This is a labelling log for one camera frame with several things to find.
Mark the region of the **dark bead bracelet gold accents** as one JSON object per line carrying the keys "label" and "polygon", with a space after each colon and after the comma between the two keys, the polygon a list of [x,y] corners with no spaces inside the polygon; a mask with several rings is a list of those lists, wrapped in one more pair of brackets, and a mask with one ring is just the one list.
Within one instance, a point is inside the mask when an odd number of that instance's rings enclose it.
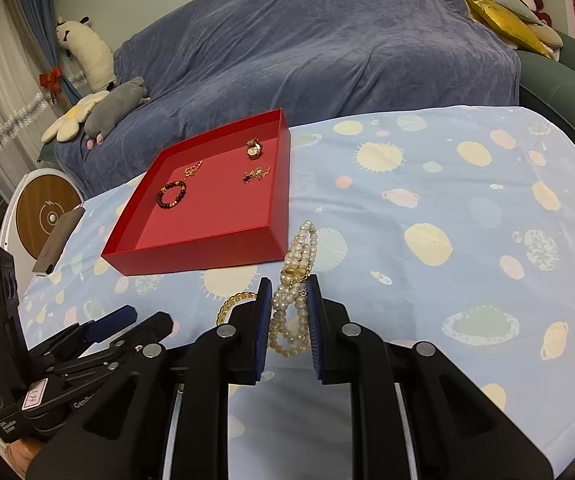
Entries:
{"label": "dark bead bracelet gold accents", "polygon": [[156,205],[162,209],[173,209],[182,202],[186,194],[186,182],[182,180],[168,182],[158,190]]}

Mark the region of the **gold filigree brooch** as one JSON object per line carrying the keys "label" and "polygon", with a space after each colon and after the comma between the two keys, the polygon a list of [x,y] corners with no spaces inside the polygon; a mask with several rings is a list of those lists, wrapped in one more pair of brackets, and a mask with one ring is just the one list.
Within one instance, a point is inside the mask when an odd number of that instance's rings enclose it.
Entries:
{"label": "gold filigree brooch", "polygon": [[256,167],[250,171],[248,171],[244,177],[242,178],[242,181],[245,184],[251,183],[253,181],[260,181],[263,180],[264,177],[267,177],[268,174],[270,174],[271,168],[270,167]]}

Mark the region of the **gold round earring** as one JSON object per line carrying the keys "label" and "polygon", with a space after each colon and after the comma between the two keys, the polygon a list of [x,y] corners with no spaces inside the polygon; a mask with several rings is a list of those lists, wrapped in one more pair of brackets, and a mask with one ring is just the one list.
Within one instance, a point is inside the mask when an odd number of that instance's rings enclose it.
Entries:
{"label": "gold round earring", "polygon": [[260,140],[257,138],[253,138],[246,141],[246,156],[248,156],[251,160],[257,160],[263,155],[263,144],[260,143]]}

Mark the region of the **round wooden white side table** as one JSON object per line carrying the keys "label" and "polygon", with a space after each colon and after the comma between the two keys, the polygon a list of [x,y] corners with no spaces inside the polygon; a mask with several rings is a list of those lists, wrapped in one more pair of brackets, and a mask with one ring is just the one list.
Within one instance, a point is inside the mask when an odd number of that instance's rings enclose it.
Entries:
{"label": "round wooden white side table", "polygon": [[3,217],[0,247],[15,260],[35,261],[56,222],[84,198],[72,179],[53,168],[22,177]]}

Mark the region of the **red shallow box tray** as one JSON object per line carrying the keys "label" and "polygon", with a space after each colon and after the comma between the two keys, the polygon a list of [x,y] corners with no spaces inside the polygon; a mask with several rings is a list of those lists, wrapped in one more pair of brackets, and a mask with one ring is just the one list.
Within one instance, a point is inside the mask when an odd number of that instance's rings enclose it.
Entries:
{"label": "red shallow box tray", "polygon": [[[246,156],[257,138],[263,155]],[[124,275],[249,266],[288,251],[291,136],[282,110],[206,131],[160,151],[120,214],[102,258]],[[263,180],[244,175],[270,167]],[[168,182],[186,182],[173,209],[156,205]]]}

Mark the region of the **cream flower-shaped pillow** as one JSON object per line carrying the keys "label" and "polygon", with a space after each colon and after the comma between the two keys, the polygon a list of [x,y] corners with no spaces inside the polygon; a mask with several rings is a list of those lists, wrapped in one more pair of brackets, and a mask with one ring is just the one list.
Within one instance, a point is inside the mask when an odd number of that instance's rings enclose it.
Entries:
{"label": "cream flower-shaped pillow", "polygon": [[88,94],[79,100],[44,132],[41,136],[41,142],[48,144],[56,140],[56,142],[65,143],[75,139],[78,136],[80,125],[86,122],[94,107],[109,94],[108,90],[102,90]]}

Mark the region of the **grey plush toy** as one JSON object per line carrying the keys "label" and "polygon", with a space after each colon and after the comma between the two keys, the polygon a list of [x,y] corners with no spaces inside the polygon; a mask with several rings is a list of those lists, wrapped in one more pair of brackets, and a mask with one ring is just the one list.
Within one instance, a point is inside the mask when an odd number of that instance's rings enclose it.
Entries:
{"label": "grey plush toy", "polygon": [[119,122],[149,100],[149,91],[142,77],[126,81],[113,89],[86,119],[84,130],[88,150],[102,144]]}

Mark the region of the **white sheer curtain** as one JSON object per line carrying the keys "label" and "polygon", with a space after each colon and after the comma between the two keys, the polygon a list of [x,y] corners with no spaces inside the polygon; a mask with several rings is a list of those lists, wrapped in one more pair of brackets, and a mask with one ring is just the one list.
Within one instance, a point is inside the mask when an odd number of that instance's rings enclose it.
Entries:
{"label": "white sheer curtain", "polygon": [[0,0],[0,194],[7,200],[22,177],[38,167],[41,136],[56,119],[39,85],[40,72],[15,8]]}

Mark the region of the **red tassel curtain tie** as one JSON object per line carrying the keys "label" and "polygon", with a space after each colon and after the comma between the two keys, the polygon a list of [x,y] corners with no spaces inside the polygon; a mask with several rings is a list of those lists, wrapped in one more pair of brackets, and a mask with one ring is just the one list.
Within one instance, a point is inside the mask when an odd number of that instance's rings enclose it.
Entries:
{"label": "red tassel curtain tie", "polygon": [[39,85],[48,91],[50,100],[53,103],[65,102],[62,93],[61,78],[62,74],[59,66],[54,66],[51,70],[48,70],[48,72],[39,74]]}

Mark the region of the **white long plush toy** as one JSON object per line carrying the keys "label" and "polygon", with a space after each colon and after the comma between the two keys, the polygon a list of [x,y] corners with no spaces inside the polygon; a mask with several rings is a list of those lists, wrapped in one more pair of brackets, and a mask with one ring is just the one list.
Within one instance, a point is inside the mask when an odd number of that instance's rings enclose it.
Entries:
{"label": "white long plush toy", "polygon": [[64,21],[56,25],[56,41],[82,68],[93,92],[116,84],[113,51],[90,27],[88,16],[80,21]]}

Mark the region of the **blue-grey velvet blanket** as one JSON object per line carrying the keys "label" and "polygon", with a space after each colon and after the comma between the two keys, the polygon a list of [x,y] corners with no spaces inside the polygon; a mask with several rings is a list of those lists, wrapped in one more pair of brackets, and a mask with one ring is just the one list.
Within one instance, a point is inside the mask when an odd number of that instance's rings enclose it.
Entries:
{"label": "blue-grey velvet blanket", "polygon": [[193,0],[124,42],[120,81],[150,99],[97,148],[54,149],[86,197],[168,145],[282,110],[290,126],[357,114],[519,104],[521,61],[464,0]]}

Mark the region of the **dark green sofa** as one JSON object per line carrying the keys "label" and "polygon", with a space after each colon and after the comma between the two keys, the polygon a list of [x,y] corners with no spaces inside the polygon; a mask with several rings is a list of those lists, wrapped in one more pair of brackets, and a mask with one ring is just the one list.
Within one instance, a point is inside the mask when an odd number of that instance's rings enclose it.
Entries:
{"label": "dark green sofa", "polygon": [[494,32],[485,37],[502,50],[478,63],[463,81],[448,84],[438,106],[522,106],[559,127],[575,144],[575,40],[564,36],[559,62],[501,44]]}

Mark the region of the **blue curtain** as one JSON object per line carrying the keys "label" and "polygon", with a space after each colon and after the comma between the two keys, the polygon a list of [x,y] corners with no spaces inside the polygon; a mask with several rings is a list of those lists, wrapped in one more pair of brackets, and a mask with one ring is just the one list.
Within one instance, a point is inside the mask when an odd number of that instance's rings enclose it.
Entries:
{"label": "blue curtain", "polygon": [[22,19],[27,24],[30,52],[39,68],[39,73],[48,72],[59,66],[62,74],[61,87],[65,102],[74,105],[82,96],[71,81],[63,75],[56,41],[56,10],[54,0],[16,0]]}

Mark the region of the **gold satin cushion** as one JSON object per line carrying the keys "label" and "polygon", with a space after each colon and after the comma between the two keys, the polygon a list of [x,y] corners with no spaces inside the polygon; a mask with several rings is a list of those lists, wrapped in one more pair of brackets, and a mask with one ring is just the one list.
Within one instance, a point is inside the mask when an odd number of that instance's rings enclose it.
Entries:
{"label": "gold satin cushion", "polygon": [[493,32],[518,47],[552,58],[550,50],[514,13],[493,0],[464,0],[469,11]]}

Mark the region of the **beige plush toy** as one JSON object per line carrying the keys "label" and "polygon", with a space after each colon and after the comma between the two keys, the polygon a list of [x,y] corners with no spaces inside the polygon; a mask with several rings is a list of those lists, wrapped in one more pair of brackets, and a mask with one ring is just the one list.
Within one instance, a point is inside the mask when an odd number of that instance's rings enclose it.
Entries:
{"label": "beige plush toy", "polygon": [[545,23],[531,23],[527,27],[535,34],[541,43],[548,50],[553,60],[560,61],[560,54],[563,48],[562,37],[550,26]]}

